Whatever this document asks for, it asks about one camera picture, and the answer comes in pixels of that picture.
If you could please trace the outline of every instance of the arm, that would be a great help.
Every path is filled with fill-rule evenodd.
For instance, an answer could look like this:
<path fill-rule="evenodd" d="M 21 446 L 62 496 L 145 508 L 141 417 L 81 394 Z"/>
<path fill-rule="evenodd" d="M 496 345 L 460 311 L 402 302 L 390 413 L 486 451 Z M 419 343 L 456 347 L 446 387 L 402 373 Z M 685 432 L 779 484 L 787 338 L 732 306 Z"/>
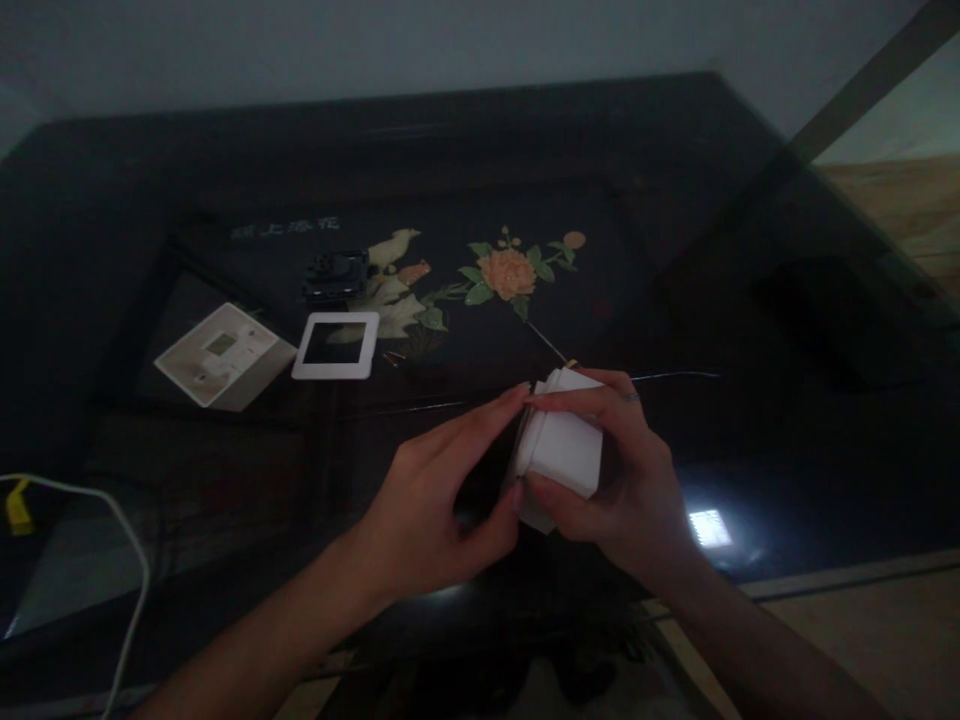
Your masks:
<path fill-rule="evenodd" d="M 584 500 L 528 478 L 560 532 L 596 542 L 615 565 L 671 609 L 745 716 L 887 718 L 836 663 L 717 574 L 690 531 L 670 449 L 647 426 L 624 373 L 583 370 L 606 387 L 531 396 L 546 411 L 597 418 L 618 442 L 627 474 Z"/>
<path fill-rule="evenodd" d="M 529 386 L 397 450 L 363 520 L 194 657 L 135 717 L 269 718 L 325 652 L 393 602 L 466 582 L 517 542 L 519 487 L 465 534 L 453 502 Z"/>

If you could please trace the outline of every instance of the finger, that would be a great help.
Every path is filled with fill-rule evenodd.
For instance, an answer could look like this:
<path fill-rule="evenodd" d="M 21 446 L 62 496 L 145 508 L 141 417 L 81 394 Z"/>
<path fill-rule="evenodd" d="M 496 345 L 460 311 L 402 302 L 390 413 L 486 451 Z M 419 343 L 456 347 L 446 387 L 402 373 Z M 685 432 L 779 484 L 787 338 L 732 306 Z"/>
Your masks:
<path fill-rule="evenodd" d="M 431 472 L 449 478 L 451 487 L 458 489 L 490 444 L 523 409 L 523 400 L 529 394 L 528 384 L 518 385 L 503 402 L 495 401 L 470 412 L 457 436 L 437 455 Z"/>
<path fill-rule="evenodd" d="M 437 427 L 425 432 L 423 435 L 413 438 L 408 442 L 415 446 L 418 451 L 419 459 L 422 462 L 433 459 L 436 455 L 445 448 L 450 441 L 455 438 L 463 430 L 464 426 L 470 422 L 470 418 L 474 413 L 484 412 L 490 408 L 496 407 L 500 404 L 510 402 L 512 399 L 511 396 L 519 393 L 520 388 L 526 387 L 527 393 L 530 391 L 530 386 L 528 383 L 523 383 L 516 387 L 512 387 L 507 390 L 505 393 L 500 395 L 497 398 L 494 398 L 486 405 L 481 405 L 480 407 L 474 408 L 470 412 L 464 413 L 458 417 L 453 418 L 452 420 L 447 420 L 447 422 L 437 425 Z"/>
<path fill-rule="evenodd" d="M 567 540 L 583 542 L 600 536 L 603 510 L 549 478 L 527 473 L 527 483 Z"/>
<path fill-rule="evenodd" d="M 632 395 L 637 391 L 633 385 L 633 380 L 630 379 L 630 376 L 620 370 L 577 368 L 576 372 L 590 378 L 591 380 L 596 380 L 597 382 L 602 382 L 604 385 L 609 385 L 618 393 L 620 393 L 622 397 Z"/>
<path fill-rule="evenodd" d="M 509 553 L 517 544 L 517 516 L 523 503 L 523 484 L 515 483 L 490 517 L 460 545 L 458 563 L 463 579 L 472 578 Z"/>
<path fill-rule="evenodd" d="M 546 412 L 593 415 L 600 425 L 621 443 L 628 443 L 638 431 L 647 429 L 643 409 L 640 408 L 637 412 L 640 403 L 627 402 L 616 390 L 606 385 L 588 390 L 531 395 L 525 402 Z"/>

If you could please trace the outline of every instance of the hand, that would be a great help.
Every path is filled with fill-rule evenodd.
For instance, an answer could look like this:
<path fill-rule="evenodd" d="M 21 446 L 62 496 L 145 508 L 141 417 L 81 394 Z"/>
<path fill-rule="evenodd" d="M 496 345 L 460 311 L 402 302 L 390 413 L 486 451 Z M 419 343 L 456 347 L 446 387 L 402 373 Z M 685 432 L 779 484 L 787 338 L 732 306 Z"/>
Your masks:
<path fill-rule="evenodd" d="M 690 531 L 670 448 L 648 426 L 626 373 L 578 372 L 604 383 L 589 390 L 531 395 L 526 402 L 547 412 L 593 416 L 620 448 L 626 477 L 590 500 L 531 474 L 528 482 L 560 533 L 595 542 L 609 560 L 661 597 L 676 579 L 704 562 Z"/>
<path fill-rule="evenodd" d="M 528 384 L 517 386 L 397 449 L 373 505 L 338 541 L 343 565 L 379 609 L 466 582 L 513 550 L 519 483 L 467 535 L 453 517 L 453 502 L 467 473 L 529 393 Z"/>

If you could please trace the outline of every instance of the yellow connector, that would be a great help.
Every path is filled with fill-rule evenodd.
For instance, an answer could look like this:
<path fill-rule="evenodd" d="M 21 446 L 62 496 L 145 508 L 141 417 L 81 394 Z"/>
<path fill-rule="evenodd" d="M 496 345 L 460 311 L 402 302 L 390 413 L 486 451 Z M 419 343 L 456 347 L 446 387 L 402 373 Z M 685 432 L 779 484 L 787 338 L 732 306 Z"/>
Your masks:
<path fill-rule="evenodd" d="M 13 491 L 7 495 L 7 520 L 10 522 L 10 531 L 14 537 L 31 535 L 33 533 L 33 518 L 27 510 L 27 502 L 23 498 L 23 491 L 30 484 L 29 480 L 21 480 Z"/>

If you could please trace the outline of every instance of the flower painting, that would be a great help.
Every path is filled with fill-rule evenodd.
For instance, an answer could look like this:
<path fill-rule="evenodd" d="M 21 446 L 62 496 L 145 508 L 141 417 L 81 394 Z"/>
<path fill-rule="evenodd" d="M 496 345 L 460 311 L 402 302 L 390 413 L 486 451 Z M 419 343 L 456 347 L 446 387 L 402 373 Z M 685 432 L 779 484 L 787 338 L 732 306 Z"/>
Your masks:
<path fill-rule="evenodd" d="M 433 333 L 448 332 L 441 303 L 462 300 L 468 307 L 475 307 L 498 298 L 510 303 L 513 311 L 526 322 L 537 283 L 557 282 L 556 269 L 577 272 L 574 265 L 576 254 L 587 241 L 582 232 L 571 231 L 563 236 L 562 241 L 546 243 L 552 253 L 545 253 L 539 245 L 524 250 L 523 241 L 512 236 L 510 229 L 504 226 L 496 246 L 487 242 L 467 244 L 475 255 L 475 264 L 459 268 L 458 272 L 465 281 L 443 285 L 418 299 L 412 286 L 431 271 L 430 265 L 426 260 L 420 260 L 398 271 L 395 263 L 406 254 L 411 240 L 419 235 L 420 232 L 412 228 L 397 230 L 390 240 L 372 246 L 369 249 L 370 264 L 376 266 L 378 272 L 368 283 L 367 296 L 348 303 L 351 311 L 379 313 L 377 336 L 380 339 L 407 341 L 400 347 L 403 352 L 384 354 L 394 366 L 398 359 L 413 359 L 440 344 L 442 335 L 431 339 L 418 332 L 413 337 L 408 328 L 420 325 Z M 346 327 L 333 333 L 327 342 L 352 343 L 361 339 L 362 332 Z"/>
<path fill-rule="evenodd" d="M 587 238 L 581 232 L 568 232 L 563 242 L 550 242 L 547 247 L 556 252 L 543 257 L 539 245 L 534 245 L 525 253 L 519 248 L 523 244 L 520 238 L 510 236 L 510 228 L 504 225 L 500 229 L 503 235 L 497 241 L 501 249 L 494 250 L 490 243 L 469 243 L 477 255 L 477 267 L 462 267 L 460 274 L 473 283 L 467 290 L 464 302 L 467 305 L 481 305 L 495 296 L 513 306 L 513 310 L 526 322 L 530 308 L 530 296 L 536 290 L 539 278 L 544 282 L 556 282 L 553 268 L 559 267 L 566 272 L 576 272 L 573 264 L 576 251 L 586 244 Z"/>

